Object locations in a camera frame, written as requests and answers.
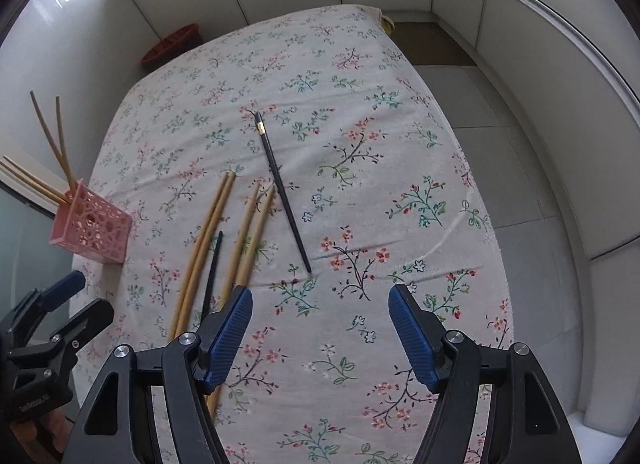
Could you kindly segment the wooden chopstick two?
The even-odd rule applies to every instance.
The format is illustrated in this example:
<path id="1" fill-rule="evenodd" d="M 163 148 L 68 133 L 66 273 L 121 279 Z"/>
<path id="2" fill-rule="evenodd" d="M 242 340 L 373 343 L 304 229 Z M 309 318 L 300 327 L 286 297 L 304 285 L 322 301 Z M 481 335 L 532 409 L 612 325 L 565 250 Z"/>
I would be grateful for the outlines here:
<path id="1" fill-rule="evenodd" d="M 188 266 L 186 267 L 186 276 L 184 277 L 182 287 L 180 288 L 177 308 L 174 318 L 172 319 L 169 333 L 169 338 L 171 340 L 174 340 L 183 332 L 186 332 L 189 327 L 193 303 L 196 294 L 198 294 L 201 274 L 208 257 L 209 247 L 210 244 L 212 244 L 214 232 L 218 226 L 218 222 L 220 221 L 221 213 L 224 211 L 224 206 L 226 206 L 234 178 L 235 174 L 233 172 L 224 173 L 213 203 L 209 206 L 209 210 L 207 211 L 203 221 L 200 235 L 196 240 L 189 258 Z"/>

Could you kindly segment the wooden chopstick four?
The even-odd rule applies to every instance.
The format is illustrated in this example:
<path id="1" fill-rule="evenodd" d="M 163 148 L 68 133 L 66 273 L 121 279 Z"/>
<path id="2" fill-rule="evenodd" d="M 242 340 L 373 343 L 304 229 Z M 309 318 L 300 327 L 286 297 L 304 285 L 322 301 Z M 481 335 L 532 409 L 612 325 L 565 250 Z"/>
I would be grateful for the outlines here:
<path id="1" fill-rule="evenodd" d="M 266 195 L 262 200 L 262 208 L 260 210 L 257 210 L 256 201 L 253 219 L 247 232 L 245 244 L 242 250 L 239 270 L 238 274 L 236 275 L 233 288 L 238 285 L 247 286 L 247 283 L 250 280 L 250 275 L 252 274 L 258 246 L 260 241 L 262 240 L 262 232 L 264 231 L 265 224 L 269 216 L 269 210 L 271 207 L 274 190 L 276 190 L 276 188 L 272 184 L 268 188 Z"/>

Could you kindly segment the black chopstick with gold band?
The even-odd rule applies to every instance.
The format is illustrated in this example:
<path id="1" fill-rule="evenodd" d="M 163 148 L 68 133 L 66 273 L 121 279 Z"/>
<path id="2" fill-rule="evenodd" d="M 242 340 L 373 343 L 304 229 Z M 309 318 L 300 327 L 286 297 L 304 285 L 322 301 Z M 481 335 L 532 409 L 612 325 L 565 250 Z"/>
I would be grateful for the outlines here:
<path id="1" fill-rule="evenodd" d="M 273 178 L 274 185 L 277 188 L 278 195 L 280 196 L 280 200 L 282 202 L 282 206 L 285 212 L 286 219 L 288 220 L 288 225 L 291 228 L 291 231 L 294 236 L 294 241 L 296 247 L 298 249 L 300 258 L 302 258 L 304 267 L 308 273 L 311 273 L 311 266 L 309 262 L 309 258 L 307 256 L 304 243 L 302 238 L 300 237 L 299 230 L 297 228 L 297 224 L 295 222 L 295 217 L 292 211 L 292 207 L 290 201 L 288 200 L 288 196 L 286 195 L 286 190 L 284 183 L 282 181 L 282 177 L 280 174 L 280 169 L 277 164 L 276 157 L 274 156 L 272 146 L 267 134 L 267 128 L 265 125 L 265 121 L 262 118 L 262 114 L 259 112 L 253 112 L 255 127 L 258 132 L 258 136 L 260 138 L 260 142 L 262 143 L 262 148 L 265 151 L 267 162 L 269 165 L 269 169 L 271 170 L 271 175 Z"/>

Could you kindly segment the wooden chopstick three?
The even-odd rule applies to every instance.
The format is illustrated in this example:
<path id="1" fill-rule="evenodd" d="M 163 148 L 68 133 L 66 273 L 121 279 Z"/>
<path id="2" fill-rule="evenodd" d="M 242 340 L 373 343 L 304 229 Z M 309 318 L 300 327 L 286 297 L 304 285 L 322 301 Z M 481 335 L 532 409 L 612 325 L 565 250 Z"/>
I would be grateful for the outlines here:
<path id="1" fill-rule="evenodd" d="M 238 235 L 236 236 L 231 258 L 228 263 L 226 277 L 224 278 L 224 284 L 222 284 L 222 287 L 220 290 L 220 295 L 219 295 L 220 308 L 222 308 L 226 304 L 231 294 L 236 275 L 238 274 L 240 260 L 242 256 L 242 250 L 245 244 L 245 239 L 247 236 L 248 229 L 250 228 L 250 223 L 252 222 L 252 219 L 253 219 L 259 190 L 260 190 L 260 187 L 255 186 L 252 194 L 250 195 L 250 197 L 246 202 L 244 215 L 240 224 Z"/>

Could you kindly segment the pink perforated utensil basket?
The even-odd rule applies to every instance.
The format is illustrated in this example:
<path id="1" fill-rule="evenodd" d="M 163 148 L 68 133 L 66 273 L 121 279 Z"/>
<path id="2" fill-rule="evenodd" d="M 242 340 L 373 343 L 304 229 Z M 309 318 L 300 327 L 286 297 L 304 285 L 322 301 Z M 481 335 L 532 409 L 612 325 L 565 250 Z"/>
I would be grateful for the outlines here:
<path id="1" fill-rule="evenodd" d="M 131 216 L 93 192 L 82 180 L 66 196 L 70 202 L 58 206 L 49 244 L 103 265 L 122 265 Z"/>

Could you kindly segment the wooden chopstick in basket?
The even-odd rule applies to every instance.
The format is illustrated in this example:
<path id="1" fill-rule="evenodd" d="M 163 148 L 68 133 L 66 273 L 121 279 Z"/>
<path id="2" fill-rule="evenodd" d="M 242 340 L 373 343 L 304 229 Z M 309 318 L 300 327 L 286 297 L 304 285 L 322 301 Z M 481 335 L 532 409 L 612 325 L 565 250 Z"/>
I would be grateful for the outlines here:
<path id="1" fill-rule="evenodd" d="M 20 180 L 22 184 L 26 184 L 27 187 L 30 187 L 45 198 L 60 205 L 70 204 L 70 198 L 66 194 L 56 190 L 50 186 L 50 184 L 47 184 L 24 168 L 21 168 L 20 165 L 13 163 L 6 156 L 1 160 L 1 167 L 11 176 Z"/>
<path id="2" fill-rule="evenodd" d="M 29 98 L 30 100 L 32 100 L 32 106 L 34 107 L 34 111 L 36 113 L 36 117 L 38 120 L 38 123 L 42 129 L 42 132 L 44 133 L 44 136 L 47 139 L 47 143 L 49 143 L 50 149 L 54 155 L 54 157 L 56 158 L 56 160 L 58 161 L 58 164 L 61 167 L 61 163 L 58 160 L 58 157 L 60 156 L 60 151 L 58 150 L 58 147 L 60 146 L 60 144 L 58 143 L 58 138 L 55 139 L 52 136 L 52 132 L 50 131 L 49 126 L 46 123 L 46 120 L 44 119 L 44 116 L 40 110 L 40 106 L 39 103 L 37 101 L 36 95 L 35 93 L 31 90 L 29 91 Z"/>
<path id="3" fill-rule="evenodd" d="M 61 163 L 61 167 L 65 174 L 68 187 L 70 188 L 70 190 L 75 192 L 77 187 L 77 182 L 73 176 L 72 170 L 70 169 L 70 161 L 68 160 L 68 156 L 66 152 L 66 144 L 65 144 L 65 137 L 64 137 L 63 122 L 62 122 L 61 98 L 59 96 L 55 97 L 55 118 L 56 118 L 56 130 L 58 131 L 58 143 L 60 144 L 60 146 L 58 147 L 58 150 L 60 151 L 60 156 L 58 157 L 58 160 Z"/>
<path id="4" fill-rule="evenodd" d="M 35 192 L 42 195 L 44 198 L 48 198 L 50 201 L 55 202 L 58 205 L 68 204 L 70 200 L 66 198 L 66 196 L 58 190 L 50 189 L 46 187 L 44 184 L 40 184 L 40 182 L 36 181 L 34 178 L 29 177 L 28 175 L 24 175 L 19 172 L 17 169 L 11 167 L 9 164 L 5 162 L 1 163 L 1 168 L 8 172 L 12 177 L 20 180 L 22 184 L 31 188 Z"/>

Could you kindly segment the floral tablecloth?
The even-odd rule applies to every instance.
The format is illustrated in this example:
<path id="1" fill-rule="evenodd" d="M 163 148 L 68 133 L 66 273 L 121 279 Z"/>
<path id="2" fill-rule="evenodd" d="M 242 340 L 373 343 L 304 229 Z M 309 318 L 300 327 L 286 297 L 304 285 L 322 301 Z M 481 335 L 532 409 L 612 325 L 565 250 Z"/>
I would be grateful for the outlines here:
<path id="1" fill-rule="evenodd" d="M 329 6 L 206 42 L 134 85 L 90 177 L 127 212 L 125 262 L 84 258 L 78 310 L 110 300 L 81 351 L 76 396 L 110 351 L 162 346 L 221 177 L 213 247 L 224 274 L 250 198 L 272 183 L 265 121 L 290 206 L 273 203 L 250 276 L 252 320 L 216 427 L 235 463 L 409 463 L 436 399 L 388 314 L 392 286 L 477 343 L 512 342 L 508 284 L 454 131 L 385 34 L 380 10 Z"/>

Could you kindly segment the red trash bin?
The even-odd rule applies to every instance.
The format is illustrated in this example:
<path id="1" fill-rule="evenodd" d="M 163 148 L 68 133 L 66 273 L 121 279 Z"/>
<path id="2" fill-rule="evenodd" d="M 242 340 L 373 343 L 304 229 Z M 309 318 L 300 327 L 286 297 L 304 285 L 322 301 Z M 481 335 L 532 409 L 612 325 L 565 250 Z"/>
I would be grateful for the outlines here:
<path id="1" fill-rule="evenodd" d="M 145 71 L 153 72 L 202 43 L 200 26 L 197 23 L 186 25 L 153 46 L 141 59 L 141 66 Z"/>

